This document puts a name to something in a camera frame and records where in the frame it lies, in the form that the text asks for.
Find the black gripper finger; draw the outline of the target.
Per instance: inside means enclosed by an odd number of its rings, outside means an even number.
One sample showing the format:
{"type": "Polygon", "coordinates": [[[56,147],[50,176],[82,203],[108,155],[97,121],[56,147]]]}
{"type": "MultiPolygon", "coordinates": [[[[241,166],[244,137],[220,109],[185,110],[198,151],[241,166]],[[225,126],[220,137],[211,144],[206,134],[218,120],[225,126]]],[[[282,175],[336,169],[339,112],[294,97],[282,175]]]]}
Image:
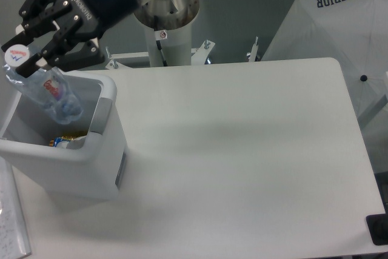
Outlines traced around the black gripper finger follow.
{"type": "Polygon", "coordinates": [[[33,60],[17,72],[29,77],[34,69],[59,68],[64,72],[94,66],[105,60],[99,48],[101,28],[97,22],[80,14],[64,15],[54,22],[56,30],[51,41],[33,55],[33,60]]]}
{"type": "Polygon", "coordinates": [[[34,39],[56,30],[54,21],[71,11],[68,1],[62,0],[55,4],[56,0],[25,0],[19,10],[22,17],[21,29],[12,39],[2,45],[1,49],[6,52],[14,45],[29,45],[34,39]]]}

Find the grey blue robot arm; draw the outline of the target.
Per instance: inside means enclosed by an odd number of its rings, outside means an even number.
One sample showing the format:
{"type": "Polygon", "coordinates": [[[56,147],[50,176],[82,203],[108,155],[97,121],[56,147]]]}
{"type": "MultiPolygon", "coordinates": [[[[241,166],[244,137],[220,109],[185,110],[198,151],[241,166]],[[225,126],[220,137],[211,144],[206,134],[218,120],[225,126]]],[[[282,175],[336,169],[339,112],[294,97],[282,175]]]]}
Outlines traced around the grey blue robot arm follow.
{"type": "Polygon", "coordinates": [[[104,62],[99,48],[103,34],[151,0],[25,0],[19,10],[19,32],[2,45],[28,46],[53,32],[52,39],[22,64],[17,72],[28,78],[39,68],[64,72],[104,62]]]}

